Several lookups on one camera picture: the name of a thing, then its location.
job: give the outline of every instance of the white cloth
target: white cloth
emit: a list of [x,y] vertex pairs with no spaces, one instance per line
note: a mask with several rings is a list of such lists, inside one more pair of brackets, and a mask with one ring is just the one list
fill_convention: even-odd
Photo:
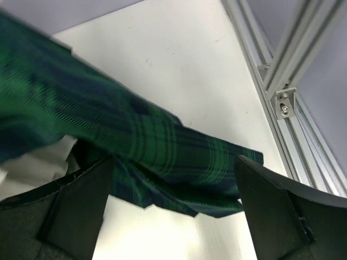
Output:
[[0,165],[0,200],[49,183],[67,173],[67,158],[76,139],[59,142],[8,160]]

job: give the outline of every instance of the plaid shirt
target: plaid shirt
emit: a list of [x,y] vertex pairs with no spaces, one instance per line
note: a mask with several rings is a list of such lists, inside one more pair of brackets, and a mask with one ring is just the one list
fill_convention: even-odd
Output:
[[262,164],[261,153],[184,127],[1,11],[0,35],[0,163],[72,135],[81,166],[114,156],[120,199],[190,216],[242,210],[234,160]]

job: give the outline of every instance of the green plaid fabric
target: green plaid fabric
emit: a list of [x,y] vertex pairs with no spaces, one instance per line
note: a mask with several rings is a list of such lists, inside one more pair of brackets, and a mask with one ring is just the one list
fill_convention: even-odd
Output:
[[120,199],[190,216],[242,210],[234,159],[262,164],[261,153],[184,127],[3,12],[0,35],[0,163],[72,135],[81,166],[114,156]]

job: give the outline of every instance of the gray wall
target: gray wall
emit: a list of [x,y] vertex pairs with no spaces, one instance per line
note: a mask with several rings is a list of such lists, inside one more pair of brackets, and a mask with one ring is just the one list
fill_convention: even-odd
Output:
[[[297,1],[248,0],[275,47]],[[298,84],[299,95],[347,174],[347,16]]]
[[0,0],[0,7],[52,35],[141,1]]

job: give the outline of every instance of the metal bracket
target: metal bracket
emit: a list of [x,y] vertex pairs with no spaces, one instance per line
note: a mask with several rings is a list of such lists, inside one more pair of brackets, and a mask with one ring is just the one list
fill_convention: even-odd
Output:
[[277,119],[295,116],[295,93],[297,88],[285,88],[276,91],[271,99]]

